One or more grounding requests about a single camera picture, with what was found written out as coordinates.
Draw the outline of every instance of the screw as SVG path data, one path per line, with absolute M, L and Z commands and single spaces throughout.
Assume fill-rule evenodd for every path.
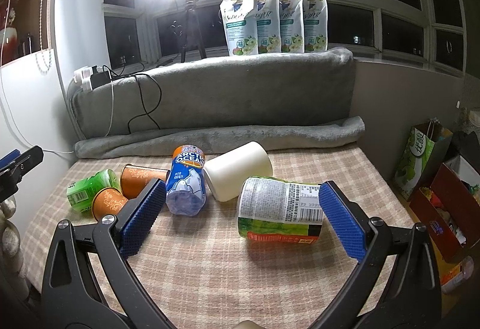
M 102 223 L 104 225 L 110 225 L 115 220 L 113 215 L 106 215 L 102 218 Z
M 69 225 L 69 222 L 67 220 L 61 220 L 59 223 L 58 223 L 58 228 L 59 229 L 64 229 L 66 228 L 67 226 Z
M 384 222 L 382 218 L 373 217 L 370 219 L 373 226 L 383 226 Z

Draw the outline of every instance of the paper cup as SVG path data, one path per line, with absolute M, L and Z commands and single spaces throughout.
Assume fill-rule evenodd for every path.
M 138 167 L 127 164 L 123 167 L 120 176 L 120 186 L 127 199 L 135 199 L 147 186 L 150 180 L 157 178 L 167 182 L 170 174 L 168 169 Z
M 93 199 L 92 214 L 96 220 L 107 214 L 117 215 L 127 200 L 116 188 L 104 188 Z
M 271 177 L 273 169 L 262 146 L 250 142 L 206 161 L 203 173 L 214 198 L 227 202 L 240 195 L 243 183 L 250 176 Z

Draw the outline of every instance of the green plastic bottle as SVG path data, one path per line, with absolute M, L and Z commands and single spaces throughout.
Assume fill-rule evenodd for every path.
M 122 192 L 117 175 L 111 169 L 100 171 L 88 179 L 71 183 L 67 188 L 67 199 L 71 207 L 80 212 L 92 208 L 95 196 L 104 188 L 113 187 Z

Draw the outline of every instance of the white window frame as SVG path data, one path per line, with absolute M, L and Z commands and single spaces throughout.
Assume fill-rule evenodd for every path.
M 199 0 L 197 6 L 219 5 L 220 2 L 221 0 Z M 399 0 L 328 0 L 328 2 L 362 8 L 373 12 L 374 46 L 359 46 L 353 43 L 342 45 L 351 49 L 356 55 L 374 55 L 375 59 L 385 59 L 388 61 L 398 58 L 399 60 L 416 62 L 428 70 L 431 70 L 432 67 L 439 67 L 442 71 L 453 74 L 454 76 L 465 73 L 467 66 L 467 27 L 463 0 L 459 0 L 462 27 L 436 23 L 434 0 L 420 0 L 421 10 Z M 153 67 L 157 62 L 170 58 L 176 58 L 174 62 L 179 61 L 176 55 L 162 56 L 157 18 L 178 12 L 178 10 L 181 10 L 183 3 L 184 0 L 135 0 L 135 8 L 103 4 L 103 11 L 105 16 L 136 19 L 141 59 L 144 62 L 148 62 L 148 64 L 145 64 L 147 67 Z M 383 49 L 382 13 L 423 28 L 423 56 Z M 463 35 L 464 56 L 462 71 L 436 61 L 436 30 L 444 30 Z M 329 47 L 334 46 L 340 46 L 340 44 L 329 43 Z M 227 48 L 207 49 L 208 56 L 227 55 L 227 53 Z M 187 52 L 188 61 L 193 61 L 197 57 L 200 59 L 198 52 Z M 140 68 L 142 68 L 141 64 L 128 65 L 125 68 L 125 72 L 130 73 Z

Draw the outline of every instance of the plaid tablecloth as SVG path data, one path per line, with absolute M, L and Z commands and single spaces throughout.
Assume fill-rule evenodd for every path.
M 334 180 L 368 216 L 389 225 L 410 227 L 406 210 L 375 167 L 355 145 L 336 149 L 269 152 L 274 176 L 304 183 Z M 92 223 L 70 209 L 69 183 L 105 168 L 120 173 L 126 163 L 168 168 L 169 157 L 80 160 L 40 208 L 22 241 L 23 273 L 41 290 L 50 241 L 61 219 Z M 231 328 L 251 319 L 266 328 L 306 328 L 332 301 L 356 265 L 342 248 L 328 220 L 312 245 L 254 243 L 237 231 L 236 200 L 219 203 L 207 192 L 207 204 L 194 218 L 162 211 L 140 253 L 129 258 L 152 299 L 179 328 Z M 109 305 L 121 311 L 92 256 L 95 273 Z M 364 311 L 375 306 L 391 271 L 383 268 Z

